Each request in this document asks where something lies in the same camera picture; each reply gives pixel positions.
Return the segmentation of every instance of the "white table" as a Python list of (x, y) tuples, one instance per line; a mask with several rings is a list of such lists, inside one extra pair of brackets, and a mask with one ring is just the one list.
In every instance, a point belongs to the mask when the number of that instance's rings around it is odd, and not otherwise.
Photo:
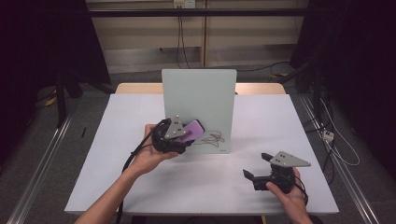
[[(66, 212), (85, 211), (120, 175), (144, 125), (163, 119), (163, 96), (112, 95)], [(124, 200), (131, 215), (273, 215), (283, 209), (269, 191), (255, 191), (242, 169), (269, 175), (261, 153), (279, 150), (312, 163), (299, 171), (311, 214), (337, 213), (334, 198), (288, 95), (235, 96), (232, 152), (183, 154), (141, 176)]]

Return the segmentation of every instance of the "left hand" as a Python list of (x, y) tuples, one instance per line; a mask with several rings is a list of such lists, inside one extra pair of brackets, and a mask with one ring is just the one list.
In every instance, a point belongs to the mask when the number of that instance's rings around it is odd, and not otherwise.
[[(146, 125), (145, 136), (149, 134), (154, 126), (154, 124)], [(161, 153), (157, 151), (152, 145), (151, 137), (143, 144), (143, 146), (146, 147), (142, 148), (137, 153), (134, 161), (127, 169), (130, 170), (130, 168), (132, 168), (139, 175), (143, 175), (154, 170), (160, 164), (160, 162), (164, 160), (169, 160), (178, 156), (176, 152)]]

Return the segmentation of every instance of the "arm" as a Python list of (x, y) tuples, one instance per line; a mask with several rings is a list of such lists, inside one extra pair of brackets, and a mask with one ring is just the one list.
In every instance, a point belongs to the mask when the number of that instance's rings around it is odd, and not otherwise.
[[(296, 168), (293, 168), (294, 174), (300, 178), (300, 173)], [(268, 182), (266, 187), (280, 200), (286, 215), (292, 224), (311, 224), (312, 221), (308, 216), (305, 208), (304, 195), (297, 189), (293, 188), (289, 194), (284, 194), (280, 188)]]
[[(145, 136), (154, 125), (146, 125)], [(114, 184), (82, 214), (76, 223), (108, 223), (120, 203), (127, 195), (136, 179), (155, 169), (161, 161), (176, 157), (176, 152), (161, 153), (151, 145), (151, 138), (134, 158), (131, 165), (121, 174)]]

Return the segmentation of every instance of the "electrical outlet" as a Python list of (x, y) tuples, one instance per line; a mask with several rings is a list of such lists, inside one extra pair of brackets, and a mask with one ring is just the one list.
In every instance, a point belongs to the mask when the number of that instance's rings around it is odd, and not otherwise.
[(195, 0), (185, 0), (184, 8), (195, 8)]
[(184, 0), (174, 0), (174, 7), (175, 8), (183, 8), (184, 7)]
[(323, 140), (326, 140), (328, 142), (332, 142), (332, 140), (334, 139), (334, 133), (331, 133), (331, 132), (325, 130), (322, 133), (322, 138), (323, 138)]

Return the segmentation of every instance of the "forearm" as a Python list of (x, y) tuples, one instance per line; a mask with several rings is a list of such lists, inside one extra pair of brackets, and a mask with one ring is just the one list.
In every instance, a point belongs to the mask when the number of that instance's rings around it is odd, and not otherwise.
[(108, 223), (139, 176), (134, 169), (125, 170), (76, 223)]

